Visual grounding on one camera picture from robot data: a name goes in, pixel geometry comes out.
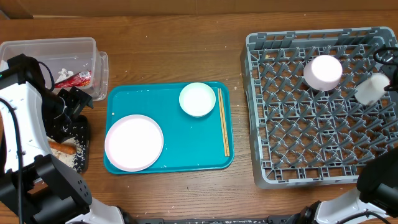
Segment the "red snack wrapper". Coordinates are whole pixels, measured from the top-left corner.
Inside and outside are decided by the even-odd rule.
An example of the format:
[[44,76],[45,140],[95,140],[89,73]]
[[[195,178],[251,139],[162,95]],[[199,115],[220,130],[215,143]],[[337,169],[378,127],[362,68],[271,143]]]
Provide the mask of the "red snack wrapper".
[[55,83],[56,88],[68,88],[68,87],[79,87],[87,86],[91,81],[91,70],[74,73],[74,75],[63,82]]

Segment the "white bowl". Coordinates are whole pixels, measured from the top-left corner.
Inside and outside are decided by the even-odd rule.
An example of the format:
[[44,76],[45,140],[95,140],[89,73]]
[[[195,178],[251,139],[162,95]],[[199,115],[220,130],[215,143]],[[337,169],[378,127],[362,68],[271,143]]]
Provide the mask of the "white bowl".
[[216,96],[209,85],[195,82],[181,90],[178,100],[186,114],[199,118],[206,116],[215,107]]

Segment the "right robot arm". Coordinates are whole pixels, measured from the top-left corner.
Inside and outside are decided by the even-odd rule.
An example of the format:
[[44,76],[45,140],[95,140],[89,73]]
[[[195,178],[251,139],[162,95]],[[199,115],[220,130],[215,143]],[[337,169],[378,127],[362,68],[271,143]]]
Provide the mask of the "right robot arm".
[[[388,91],[397,91],[397,47],[381,47],[373,53],[375,62],[395,66],[394,73],[375,73],[356,87],[355,98],[371,105]],[[329,201],[318,201],[292,215],[285,223],[360,223],[397,217],[397,147],[368,163],[356,188]]]

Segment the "large white plate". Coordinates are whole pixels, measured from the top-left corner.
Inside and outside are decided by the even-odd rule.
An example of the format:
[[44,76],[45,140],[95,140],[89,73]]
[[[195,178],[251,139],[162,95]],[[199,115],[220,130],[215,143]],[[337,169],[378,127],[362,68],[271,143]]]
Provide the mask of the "large white plate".
[[164,135],[150,117],[134,114],[115,122],[108,130],[104,150],[119,170],[137,172],[150,167],[160,157]]

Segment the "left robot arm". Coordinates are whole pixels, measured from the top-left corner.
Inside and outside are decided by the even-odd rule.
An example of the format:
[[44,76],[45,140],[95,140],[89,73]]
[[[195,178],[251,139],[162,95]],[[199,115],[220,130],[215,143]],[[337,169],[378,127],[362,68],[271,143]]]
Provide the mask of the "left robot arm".
[[50,140],[88,127],[81,111],[92,97],[78,88],[54,93],[44,63],[24,54],[1,72],[1,202],[21,223],[132,223],[119,207],[95,199],[83,177],[56,158]]

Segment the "white napkin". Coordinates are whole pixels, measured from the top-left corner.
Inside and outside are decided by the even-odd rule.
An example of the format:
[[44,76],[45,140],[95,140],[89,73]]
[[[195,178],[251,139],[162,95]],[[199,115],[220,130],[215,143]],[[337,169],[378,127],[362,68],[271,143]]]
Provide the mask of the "white napkin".
[[58,79],[55,83],[63,82],[64,80],[66,80],[74,75],[74,73],[72,71],[66,70],[65,68],[63,68],[58,74],[60,76],[58,77]]

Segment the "orange carrot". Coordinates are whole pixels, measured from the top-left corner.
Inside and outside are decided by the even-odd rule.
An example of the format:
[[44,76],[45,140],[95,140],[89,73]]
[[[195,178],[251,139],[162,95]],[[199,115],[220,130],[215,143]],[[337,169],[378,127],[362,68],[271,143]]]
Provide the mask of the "orange carrot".
[[49,146],[54,150],[60,151],[68,155],[73,155],[76,153],[76,149],[73,146],[67,144],[60,144],[54,141],[49,141]]

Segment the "white cup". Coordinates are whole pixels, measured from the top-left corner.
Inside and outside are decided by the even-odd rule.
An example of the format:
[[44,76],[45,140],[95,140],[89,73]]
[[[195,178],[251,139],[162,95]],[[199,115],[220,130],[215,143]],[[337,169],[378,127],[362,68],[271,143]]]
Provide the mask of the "white cup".
[[390,84],[389,78],[383,73],[374,73],[367,80],[360,83],[355,89],[354,97],[362,105],[373,105],[383,95],[386,86]]

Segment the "wooden chopstick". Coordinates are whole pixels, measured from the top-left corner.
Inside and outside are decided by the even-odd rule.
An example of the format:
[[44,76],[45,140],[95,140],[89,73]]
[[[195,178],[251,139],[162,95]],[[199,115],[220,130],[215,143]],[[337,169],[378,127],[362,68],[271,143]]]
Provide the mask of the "wooden chopstick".
[[[224,110],[224,118],[225,118],[225,128],[226,128],[226,134],[228,135],[228,132],[227,132],[227,126],[226,126],[226,116],[225,116],[225,110]],[[230,152],[229,152],[229,141],[228,141],[228,154],[229,154],[229,156],[230,156]]]
[[218,88],[217,91],[218,91],[218,104],[219,104],[219,110],[220,110],[221,130],[222,130],[222,135],[223,135],[224,155],[226,157],[228,157],[229,156],[229,154],[228,154],[228,135],[226,134],[226,128],[225,128],[223,95],[222,95],[222,91],[220,88]]

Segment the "small white plate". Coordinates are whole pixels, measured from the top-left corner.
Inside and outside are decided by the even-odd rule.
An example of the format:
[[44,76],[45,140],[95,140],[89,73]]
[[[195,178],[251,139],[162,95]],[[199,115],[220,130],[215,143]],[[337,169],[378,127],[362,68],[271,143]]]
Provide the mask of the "small white plate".
[[303,77],[307,85],[318,91],[330,91],[340,82],[343,68],[331,55],[320,55],[306,64]]

